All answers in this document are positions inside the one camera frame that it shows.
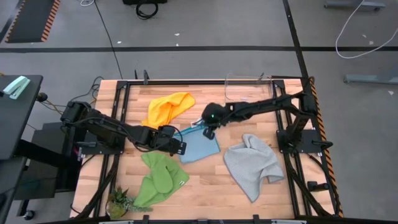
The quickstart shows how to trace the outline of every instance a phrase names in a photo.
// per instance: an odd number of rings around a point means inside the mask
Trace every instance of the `towel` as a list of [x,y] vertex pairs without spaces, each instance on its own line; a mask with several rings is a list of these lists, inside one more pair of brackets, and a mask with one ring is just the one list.
[[142,121],[142,125],[158,128],[161,125],[169,124],[173,118],[194,104],[195,99],[189,93],[174,93],[151,100],[148,107],[148,118]]
[[163,202],[189,180],[177,162],[164,154],[147,152],[141,158],[150,168],[150,174],[142,180],[134,206],[149,207]]
[[[195,162],[220,152],[216,138],[210,140],[203,135],[204,128],[199,125],[181,131],[183,140],[187,143],[185,154],[179,155],[181,163]],[[174,137],[179,139],[179,133],[174,134]]]
[[243,143],[231,146],[224,155],[225,164],[244,193],[253,203],[260,195],[265,177],[268,183],[284,178],[274,151],[257,136],[243,134]]

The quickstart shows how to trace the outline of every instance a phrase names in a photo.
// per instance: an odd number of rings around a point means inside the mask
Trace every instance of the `blue cloth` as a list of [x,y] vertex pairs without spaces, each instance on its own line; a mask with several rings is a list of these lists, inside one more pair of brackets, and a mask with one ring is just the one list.
[[183,141],[187,144],[185,155],[179,155],[183,164],[195,162],[220,152],[216,138],[210,140],[203,135],[204,126],[196,126],[181,131]]

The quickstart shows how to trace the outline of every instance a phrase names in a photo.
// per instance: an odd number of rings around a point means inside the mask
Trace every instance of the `green cloth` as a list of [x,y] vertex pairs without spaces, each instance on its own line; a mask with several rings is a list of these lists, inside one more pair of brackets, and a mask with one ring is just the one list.
[[142,180],[134,206],[149,207],[168,199],[189,180],[189,175],[177,162],[158,152],[148,152],[141,156],[150,168],[150,174]]

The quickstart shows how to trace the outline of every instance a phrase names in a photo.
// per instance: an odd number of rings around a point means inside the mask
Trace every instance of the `black floor mat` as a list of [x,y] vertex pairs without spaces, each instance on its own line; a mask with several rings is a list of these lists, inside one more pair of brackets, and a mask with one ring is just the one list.
[[24,0],[6,43],[45,42],[59,7],[60,0]]

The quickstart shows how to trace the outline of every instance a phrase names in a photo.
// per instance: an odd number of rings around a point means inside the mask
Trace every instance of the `clear plastic container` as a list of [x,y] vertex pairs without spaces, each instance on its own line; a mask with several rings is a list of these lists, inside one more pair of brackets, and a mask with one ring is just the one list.
[[225,102],[256,102],[272,97],[271,79],[264,74],[257,77],[227,74],[225,78]]

